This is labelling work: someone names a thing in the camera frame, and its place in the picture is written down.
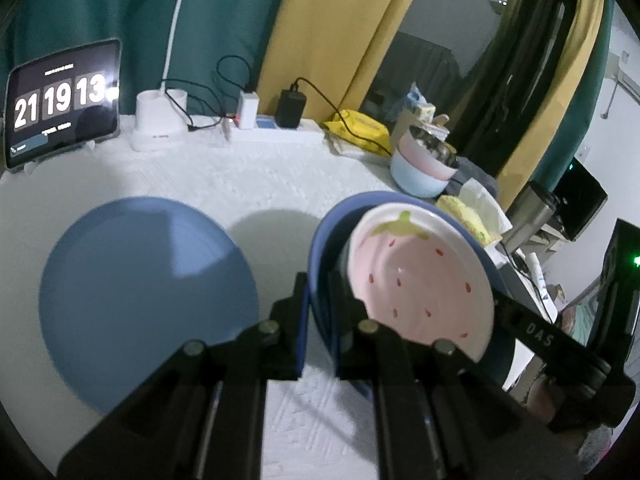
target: white wall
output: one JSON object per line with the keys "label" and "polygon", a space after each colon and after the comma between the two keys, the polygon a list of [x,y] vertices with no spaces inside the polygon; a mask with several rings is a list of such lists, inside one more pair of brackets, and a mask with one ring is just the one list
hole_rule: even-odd
{"label": "white wall", "polygon": [[[611,31],[610,51],[620,56],[629,52],[623,69],[640,83],[640,44],[620,28]],[[544,265],[547,283],[560,283],[567,298],[580,294],[602,270],[602,259],[617,218],[640,226],[640,105],[618,88],[609,113],[603,120],[615,83],[605,79],[591,126],[580,149],[591,151],[584,165],[600,182],[609,199],[582,235],[567,244]]]}
{"label": "white wall", "polygon": [[500,24],[490,1],[414,0],[399,30],[451,50],[465,76]]}

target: clock digit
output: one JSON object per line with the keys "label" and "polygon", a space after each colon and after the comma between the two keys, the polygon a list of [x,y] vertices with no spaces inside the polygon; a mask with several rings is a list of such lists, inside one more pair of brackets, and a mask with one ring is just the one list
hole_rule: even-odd
{"label": "clock digit", "polygon": [[14,129],[23,127],[27,123],[27,119],[24,118],[24,113],[27,111],[26,99],[18,99],[15,104],[15,111],[18,112],[18,116],[15,119]]}
{"label": "clock digit", "polygon": [[47,115],[53,115],[53,86],[44,93],[47,100]]}
{"label": "clock digit", "polygon": [[89,94],[89,99],[94,103],[99,103],[104,99],[104,76],[102,74],[95,74],[89,83],[94,87],[94,91]]}
{"label": "clock digit", "polygon": [[76,90],[80,91],[80,104],[84,106],[86,104],[86,78],[83,77],[76,83]]}
{"label": "clock digit", "polygon": [[71,86],[69,85],[69,83],[62,83],[58,87],[56,97],[58,98],[56,108],[59,112],[64,112],[67,108],[69,108],[69,105],[71,104]]}
{"label": "clock digit", "polygon": [[36,107],[38,105],[38,94],[31,94],[29,97],[29,106],[31,107],[31,122],[36,122]]}

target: yellow package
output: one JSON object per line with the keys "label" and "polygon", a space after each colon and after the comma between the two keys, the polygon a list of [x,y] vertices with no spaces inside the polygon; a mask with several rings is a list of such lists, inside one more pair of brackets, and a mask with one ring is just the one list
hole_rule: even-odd
{"label": "yellow package", "polygon": [[[355,112],[354,110],[342,110],[341,114],[344,118],[344,122],[348,124],[349,129],[356,137],[348,132],[338,114],[334,115],[333,121],[324,123],[324,126],[326,126],[332,134],[335,134],[347,142],[355,144],[368,152],[375,153],[377,155],[390,156],[391,142],[389,140],[389,130],[386,129],[384,124],[380,124],[371,117],[361,114],[360,112]],[[380,146],[383,146],[387,152],[366,139],[374,140]]]}
{"label": "yellow package", "polygon": [[441,196],[436,202],[436,207],[460,222],[482,247],[487,247],[499,238],[487,231],[478,213],[457,196]]}

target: black charger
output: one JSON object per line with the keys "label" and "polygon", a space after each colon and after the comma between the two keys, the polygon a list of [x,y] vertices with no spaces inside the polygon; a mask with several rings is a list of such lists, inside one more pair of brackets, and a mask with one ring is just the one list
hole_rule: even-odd
{"label": "black charger", "polygon": [[276,124],[281,128],[296,129],[300,125],[305,106],[306,96],[298,91],[298,83],[293,83],[289,90],[280,92],[278,108],[274,116]]}

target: teal curtain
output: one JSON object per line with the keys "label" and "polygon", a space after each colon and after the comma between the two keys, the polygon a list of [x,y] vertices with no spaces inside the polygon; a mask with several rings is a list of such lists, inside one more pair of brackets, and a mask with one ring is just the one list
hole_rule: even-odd
{"label": "teal curtain", "polygon": [[609,55],[613,4],[613,0],[604,1],[600,29],[587,67],[551,144],[533,173],[532,179],[549,191],[558,185],[591,124]]}
{"label": "teal curtain", "polygon": [[[175,35],[169,77],[192,80],[228,95],[234,111],[238,90],[215,75],[217,60],[226,54],[243,56],[255,79],[267,49],[281,0],[183,0]],[[157,88],[175,0],[25,0],[4,38],[0,38],[0,95],[9,70],[57,50],[120,38],[120,110],[133,114],[136,95]],[[247,81],[247,69],[229,60],[224,75]],[[206,92],[189,92],[215,101]]]}

